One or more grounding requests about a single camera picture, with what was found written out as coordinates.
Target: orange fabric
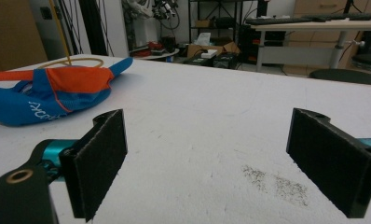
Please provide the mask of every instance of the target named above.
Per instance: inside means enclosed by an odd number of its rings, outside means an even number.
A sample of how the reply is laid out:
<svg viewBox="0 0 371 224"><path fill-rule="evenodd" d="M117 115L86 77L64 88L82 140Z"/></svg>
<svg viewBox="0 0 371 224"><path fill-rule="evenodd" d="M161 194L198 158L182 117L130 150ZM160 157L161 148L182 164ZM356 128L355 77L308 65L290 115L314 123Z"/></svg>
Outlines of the orange fabric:
<svg viewBox="0 0 371 224"><path fill-rule="evenodd" d="M34 71L10 71L0 72L0 81L20 81L32 80L34 78Z"/></svg>
<svg viewBox="0 0 371 224"><path fill-rule="evenodd" d="M47 68L48 79L55 91L94 93L110 88L114 78L108 68Z"/></svg>

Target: black shelving unit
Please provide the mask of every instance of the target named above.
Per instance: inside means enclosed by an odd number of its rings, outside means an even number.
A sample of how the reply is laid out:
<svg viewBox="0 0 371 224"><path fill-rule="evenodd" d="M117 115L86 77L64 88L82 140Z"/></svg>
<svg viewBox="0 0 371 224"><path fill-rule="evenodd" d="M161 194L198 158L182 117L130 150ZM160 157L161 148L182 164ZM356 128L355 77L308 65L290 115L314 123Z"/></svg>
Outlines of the black shelving unit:
<svg viewBox="0 0 371 224"><path fill-rule="evenodd" d="M258 1L257 6L257 17L265 16L267 15L267 9L268 9L268 2L265 0L188 0L188 39L189 43L192 42L192 31L197 30L198 35L200 33L200 30L218 30L218 34L220 34L220 30L228 29L228 28L217 28L217 27L209 27L209 28L200 28L192 26L192 20L191 20L191 4L197 4L197 12L198 17L197 20L204 20L205 18L210 18L212 14L215 11L218 11L218 17L231 17L235 19L235 23L233 26L230 27L232 29L233 34L233 40L236 40L236 33L237 29L241 26L242 23L242 12L243 12L243 2L250 2L250 1ZM215 4L215 7L212 9L212 11L206 16L205 18L200 17L200 3L211 3ZM233 14L231 14L226 7L224 6L225 3L232 3L234 4L234 11Z"/></svg>

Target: cabinet drawer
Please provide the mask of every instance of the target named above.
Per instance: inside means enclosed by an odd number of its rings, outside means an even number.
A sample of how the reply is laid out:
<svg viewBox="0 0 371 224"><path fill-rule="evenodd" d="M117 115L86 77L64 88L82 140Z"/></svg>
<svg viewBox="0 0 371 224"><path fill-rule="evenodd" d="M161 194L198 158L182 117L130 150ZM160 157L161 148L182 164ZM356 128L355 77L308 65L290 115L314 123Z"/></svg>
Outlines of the cabinet drawer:
<svg viewBox="0 0 371 224"><path fill-rule="evenodd" d="M295 14L318 14L318 13L341 13L345 8L347 0L296 0ZM358 0L355 6L361 11L365 9L368 0ZM354 7L350 8L350 12L355 11Z"/></svg>

